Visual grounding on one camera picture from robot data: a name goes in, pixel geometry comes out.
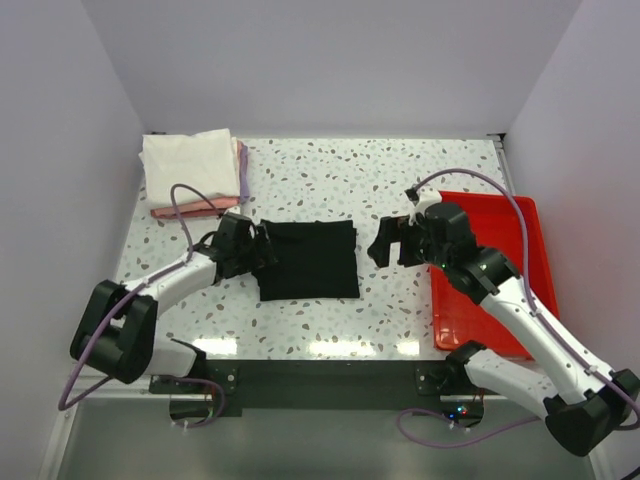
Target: white cloth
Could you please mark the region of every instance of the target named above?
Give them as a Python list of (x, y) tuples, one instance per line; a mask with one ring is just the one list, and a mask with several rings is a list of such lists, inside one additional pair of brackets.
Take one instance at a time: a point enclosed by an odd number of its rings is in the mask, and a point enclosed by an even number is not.
[[(144, 135), (139, 156), (150, 209), (170, 206), (170, 190), (176, 183), (189, 185), (209, 199), (240, 195), (236, 142), (229, 129), (196, 135)], [(199, 200), (186, 189), (176, 190), (179, 205)]]

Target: speckled table surface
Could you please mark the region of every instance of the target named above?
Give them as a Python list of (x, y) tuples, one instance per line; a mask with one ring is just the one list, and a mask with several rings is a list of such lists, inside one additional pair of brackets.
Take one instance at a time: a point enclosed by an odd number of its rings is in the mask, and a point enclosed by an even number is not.
[[(378, 219), (404, 215), (404, 190), (454, 166), (504, 184), (489, 140), (243, 139), (249, 146), (251, 200), (242, 213), (272, 221), (353, 219), (361, 298), (260, 302), (251, 275), (186, 298), (158, 321), (157, 335), (193, 343), (214, 358), (440, 359), (433, 346), (431, 288), (424, 266), (379, 270), (367, 257)], [(439, 190), (490, 192), (466, 175), (435, 181)], [(133, 215), (118, 280), (141, 277), (180, 256), (176, 221), (149, 215), (144, 188)], [(195, 239), (217, 220), (189, 219)]]

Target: pink cloth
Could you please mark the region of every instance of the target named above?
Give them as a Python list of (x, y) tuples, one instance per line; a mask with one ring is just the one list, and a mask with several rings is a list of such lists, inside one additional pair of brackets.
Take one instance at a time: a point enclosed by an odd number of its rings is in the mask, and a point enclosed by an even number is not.
[[(237, 141), (237, 150), (236, 150), (236, 158), (238, 159), (238, 170), (242, 169), (242, 160), (241, 153), (244, 148), (244, 144), (238, 140)], [(210, 198), (211, 203), (215, 205), (215, 207), (221, 212), (235, 207), (240, 204), (240, 197), (217, 197)], [(185, 203), (184, 205), (178, 205), (178, 209), (183, 217), (209, 217), (216, 215), (216, 212), (211, 208), (211, 206), (205, 202), (204, 200), (199, 200), (197, 202)], [(176, 214), (173, 210), (173, 207), (165, 207), (165, 208), (156, 208), (151, 210), (151, 216), (154, 218), (163, 218), (163, 219), (174, 219), (176, 218)]]

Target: red plastic container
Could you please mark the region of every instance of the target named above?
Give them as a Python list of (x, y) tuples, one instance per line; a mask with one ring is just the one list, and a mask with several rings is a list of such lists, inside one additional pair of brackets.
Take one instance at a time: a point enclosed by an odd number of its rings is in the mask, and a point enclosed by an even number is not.
[[(443, 202), (457, 203), (467, 212), (478, 244), (501, 250), (522, 272), (520, 226), (518, 217), (506, 198), (502, 195), (440, 193)], [(536, 205), (527, 197), (516, 197), (516, 202), (527, 222), (531, 287), (557, 316), (558, 305)], [(454, 290), (441, 270), (430, 270), (433, 328), (437, 348), (454, 350), (468, 340), (477, 340), (500, 355), (531, 358), (502, 324)]]

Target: folded black cloth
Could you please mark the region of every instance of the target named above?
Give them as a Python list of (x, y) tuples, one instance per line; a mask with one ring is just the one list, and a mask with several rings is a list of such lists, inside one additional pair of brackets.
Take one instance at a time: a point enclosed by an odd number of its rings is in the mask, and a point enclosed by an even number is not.
[(278, 263), (253, 273), (261, 301), (360, 298), (351, 220), (265, 224)]

